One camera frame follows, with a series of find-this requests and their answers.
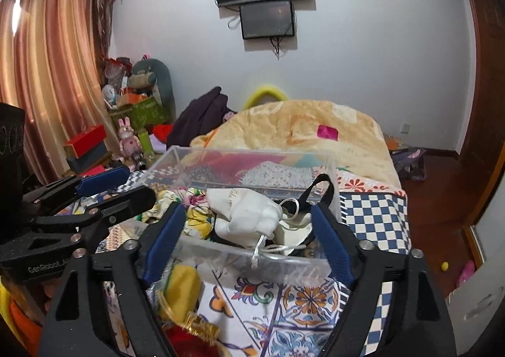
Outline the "beige floral blanket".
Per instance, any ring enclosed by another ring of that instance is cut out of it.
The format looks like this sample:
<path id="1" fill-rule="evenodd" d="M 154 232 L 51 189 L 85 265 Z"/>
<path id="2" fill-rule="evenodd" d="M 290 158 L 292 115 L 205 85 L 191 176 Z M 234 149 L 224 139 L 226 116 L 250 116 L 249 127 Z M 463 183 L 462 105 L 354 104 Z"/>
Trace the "beige floral blanket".
<path id="1" fill-rule="evenodd" d="M 191 147 L 326 153 L 358 177 L 400 187 L 383 132 L 364 112 L 328 100 L 284 100 L 238 112 Z"/>

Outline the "green gift box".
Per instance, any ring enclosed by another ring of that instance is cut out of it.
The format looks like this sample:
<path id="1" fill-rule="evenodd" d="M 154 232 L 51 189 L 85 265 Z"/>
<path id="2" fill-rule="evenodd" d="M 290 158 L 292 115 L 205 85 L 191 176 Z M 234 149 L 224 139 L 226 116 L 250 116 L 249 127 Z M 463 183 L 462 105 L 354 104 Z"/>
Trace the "green gift box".
<path id="1" fill-rule="evenodd" d="M 128 117 L 131 127 L 135 130 L 144 129 L 146 124 L 157 125 L 170 121 L 170 113 L 160 106 L 153 98 L 141 102 L 111 109 L 109 116 L 116 130 L 119 130 L 119 119 Z"/>

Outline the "red velvet pouch gold trim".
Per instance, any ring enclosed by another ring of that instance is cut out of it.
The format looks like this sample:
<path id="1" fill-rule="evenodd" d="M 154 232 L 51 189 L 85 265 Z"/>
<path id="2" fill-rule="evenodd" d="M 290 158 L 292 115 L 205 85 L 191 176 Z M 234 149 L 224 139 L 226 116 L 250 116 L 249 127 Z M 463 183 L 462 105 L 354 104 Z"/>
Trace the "red velvet pouch gold trim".
<path id="1" fill-rule="evenodd" d="M 176 356 L 225 356 L 225 347 L 218 340 L 220 329 L 194 312 L 181 323 L 162 326 L 163 333 Z"/>

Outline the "red box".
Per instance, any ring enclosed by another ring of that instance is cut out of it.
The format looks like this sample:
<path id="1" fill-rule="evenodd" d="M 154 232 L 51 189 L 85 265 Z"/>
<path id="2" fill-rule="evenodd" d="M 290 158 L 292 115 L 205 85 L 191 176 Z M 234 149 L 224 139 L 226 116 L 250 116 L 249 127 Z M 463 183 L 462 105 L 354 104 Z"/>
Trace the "red box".
<path id="1" fill-rule="evenodd" d="M 63 149 L 69 159 L 81 158 L 91 149 L 106 139 L 106 131 L 102 124 L 92 126 L 64 143 Z"/>

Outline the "white tote bag black handles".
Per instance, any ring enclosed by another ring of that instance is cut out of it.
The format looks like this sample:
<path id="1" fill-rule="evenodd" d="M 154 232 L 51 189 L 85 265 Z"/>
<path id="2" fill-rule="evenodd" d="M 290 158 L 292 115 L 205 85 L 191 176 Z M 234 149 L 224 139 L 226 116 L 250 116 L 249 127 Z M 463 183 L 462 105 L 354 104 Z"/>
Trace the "white tote bag black handles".
<path id="1" fill-rule="evenodd" d="M 304 256 L 315 239 L 312 231 L 312 207 L 325 203 L 331 207 L 337 192 L 330 176 L 322 173 L 316 176 L 312 184 L 298 197 L 274 200 L 282 209 L 282 218 L 274 232 L 274 238 L 264 250 L 267 253 L 279 253 L 286 256 Z"/>

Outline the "dark purple clothing pile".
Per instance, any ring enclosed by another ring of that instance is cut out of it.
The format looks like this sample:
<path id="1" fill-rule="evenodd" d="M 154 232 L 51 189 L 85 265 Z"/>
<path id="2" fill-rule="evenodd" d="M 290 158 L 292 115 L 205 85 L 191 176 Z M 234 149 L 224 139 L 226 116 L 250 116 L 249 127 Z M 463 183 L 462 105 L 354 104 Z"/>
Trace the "dark purple clothing pile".
<path id="1" fill-rule="evenodd" d="M 234 115 L 228 107 L 227 95 L 222 93 L 221 87 L 215 87 L 192 100 L 180 114 L 167 136 L 166 147 L 188 147 L 192 139 L 215 130 Z"/>

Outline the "yellow green sponge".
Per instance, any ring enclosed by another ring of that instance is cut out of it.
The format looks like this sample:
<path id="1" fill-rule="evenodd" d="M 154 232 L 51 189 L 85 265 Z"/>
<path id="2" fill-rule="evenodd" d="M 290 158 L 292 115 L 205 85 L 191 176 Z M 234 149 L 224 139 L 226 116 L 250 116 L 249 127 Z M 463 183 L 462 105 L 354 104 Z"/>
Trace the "yellow green sponge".
<path id="1" fill-rule="evenodd" d="M 177 264 L 173 267 L 161 297 L 163 311 L 175 323 L 183 323 L 195 310 L 199 299 L 201 279 L 197 270 L 190 265 Z"/>

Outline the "pink bunny plush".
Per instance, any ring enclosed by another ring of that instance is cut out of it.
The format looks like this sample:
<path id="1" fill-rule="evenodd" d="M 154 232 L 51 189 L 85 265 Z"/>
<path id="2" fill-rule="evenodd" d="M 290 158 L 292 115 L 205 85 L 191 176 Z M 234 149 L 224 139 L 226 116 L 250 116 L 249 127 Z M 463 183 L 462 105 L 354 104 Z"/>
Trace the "pink bunny plush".
<path id="1" fill-rule="evenodd" d="M 125 159 L 132 158 L 136 153 L 142 152 L 140 140 L 135 136 L 133 127 L 131 126 L 129 117 L 118 119 L 119 130 L 119 146 L 120 153 Z"/>

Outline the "floral patterned cloth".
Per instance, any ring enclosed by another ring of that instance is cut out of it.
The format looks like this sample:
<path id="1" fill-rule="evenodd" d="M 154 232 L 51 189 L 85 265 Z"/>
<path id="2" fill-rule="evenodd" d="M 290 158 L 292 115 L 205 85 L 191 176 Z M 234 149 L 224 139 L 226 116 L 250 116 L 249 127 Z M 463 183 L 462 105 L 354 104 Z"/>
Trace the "floral patterned cloth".
<path id="1" fill-rule="evenodd" d="M 209 206 L 205 192 L 199 188 L 165 189 L 157 192 L 157 202 L 141 215 L 144 223 L 155 223 L 172 203 L 183 205 L 186 221 L 183 233 L 199 239 L 207 239 L 214 229 L 214 212 Z"/>

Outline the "pink orange curtain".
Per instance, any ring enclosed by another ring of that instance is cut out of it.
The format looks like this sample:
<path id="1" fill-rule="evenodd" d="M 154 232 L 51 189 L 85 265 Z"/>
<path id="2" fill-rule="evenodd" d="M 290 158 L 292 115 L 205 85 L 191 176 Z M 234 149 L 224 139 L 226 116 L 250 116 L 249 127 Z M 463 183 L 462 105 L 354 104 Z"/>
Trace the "pink orange curtain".
<path id="1" fill-rule="evenodd" d="M 64 143 L 92 126 L 118 150 L 93 10 L 94 0 L 1 0 L 1 100 L 26 112 L 24 153 L 43 183 L 67 171 Z"/>

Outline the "small black wall monitor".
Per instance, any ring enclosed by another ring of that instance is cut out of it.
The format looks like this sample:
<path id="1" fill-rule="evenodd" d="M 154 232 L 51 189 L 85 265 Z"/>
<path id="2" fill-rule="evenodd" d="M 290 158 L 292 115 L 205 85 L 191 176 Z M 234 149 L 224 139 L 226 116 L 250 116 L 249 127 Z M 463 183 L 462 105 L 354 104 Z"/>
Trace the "small black wall monitor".
<path id="1" fill-rule="evenodd" d="M 264 1 L 240 6 L 244 40 L 282 38 L 295 35 L 291 1 Z"/>

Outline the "grey plush toy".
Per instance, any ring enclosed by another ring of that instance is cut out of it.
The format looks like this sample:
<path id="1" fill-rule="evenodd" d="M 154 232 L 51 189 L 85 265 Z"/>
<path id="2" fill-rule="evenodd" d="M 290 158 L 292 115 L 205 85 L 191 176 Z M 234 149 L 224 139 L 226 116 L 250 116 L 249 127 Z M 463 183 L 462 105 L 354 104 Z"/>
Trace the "grey plush toy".
<path id="1" fill-rule="evenodd" d="M 158 59 L 142 59 L 134 64 L 128 78 L 128 88 L 135 93 L 152 95 L 159 106 L 168 113 L 169 121 L 175 120 L 175 98 L 168 67 Z"/>

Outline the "white drawstring bag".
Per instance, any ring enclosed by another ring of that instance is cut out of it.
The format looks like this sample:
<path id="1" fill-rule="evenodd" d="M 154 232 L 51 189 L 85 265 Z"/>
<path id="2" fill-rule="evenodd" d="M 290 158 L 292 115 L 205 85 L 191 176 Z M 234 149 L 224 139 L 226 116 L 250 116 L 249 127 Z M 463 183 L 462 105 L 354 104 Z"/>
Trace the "white drawstring bag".
<path id="1" fill-rule="evenodd" d="M 208 203 L 216 215 L 214 231 L 218 237 L 252 252 L 252 267 L 258 268 L 260 251 L 272 240 L 282 218 L 274 200 L 250 188 L 208 188 Z"/>

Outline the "clear plastic storage box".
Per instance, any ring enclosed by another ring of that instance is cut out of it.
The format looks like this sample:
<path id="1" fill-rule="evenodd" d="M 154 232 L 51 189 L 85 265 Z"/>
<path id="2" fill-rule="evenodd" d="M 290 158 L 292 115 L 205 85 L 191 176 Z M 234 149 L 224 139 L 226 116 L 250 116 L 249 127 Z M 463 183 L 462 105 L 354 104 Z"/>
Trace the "clear plastic storage box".
<path id="1" fill-rule="evenodd" d="M 328 153 L 171 147 L 138 175 L 157 203 L 187 215 L 170 259 L 199 273 L 315 287 L 330 276 L 312 230 L 311 208 L 340 213 L 336 160 Z"/>

